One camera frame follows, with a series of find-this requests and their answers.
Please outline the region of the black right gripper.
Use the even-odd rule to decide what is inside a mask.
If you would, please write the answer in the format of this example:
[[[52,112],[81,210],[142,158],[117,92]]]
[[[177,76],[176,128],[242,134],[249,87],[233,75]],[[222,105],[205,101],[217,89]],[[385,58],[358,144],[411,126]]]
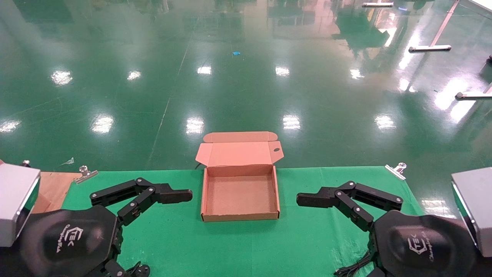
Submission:
[[[467,277],[477,250],[462,221],[390,211],[371,229],[367,277]]]

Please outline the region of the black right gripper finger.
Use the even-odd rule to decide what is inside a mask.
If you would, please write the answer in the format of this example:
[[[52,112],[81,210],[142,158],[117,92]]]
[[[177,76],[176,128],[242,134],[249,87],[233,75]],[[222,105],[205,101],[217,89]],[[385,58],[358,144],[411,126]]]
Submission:
[[[368,232],[374,226],[374,217],[357,202],[379,208],[386,212],[401,210],[403,198],[348,181],[339,187],[321,187],[318,193],[298,193],[296,202],[302,207],[337,208],[362,231]]]

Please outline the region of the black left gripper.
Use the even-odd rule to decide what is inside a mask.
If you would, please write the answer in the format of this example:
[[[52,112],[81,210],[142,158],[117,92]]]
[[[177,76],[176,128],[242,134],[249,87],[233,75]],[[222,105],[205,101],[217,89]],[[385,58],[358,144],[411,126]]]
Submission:
[[[116,261],[121,252],[119,224],[128,226],[155,203],[189,202],[192,191],[139,177],[94,192],[90,199],[89,209],[60,209],[30,217],[19,238],[21,277],[149,277],[146,264],[137,262],[125,270]],[[105,208],[128,199],[117,217]]]

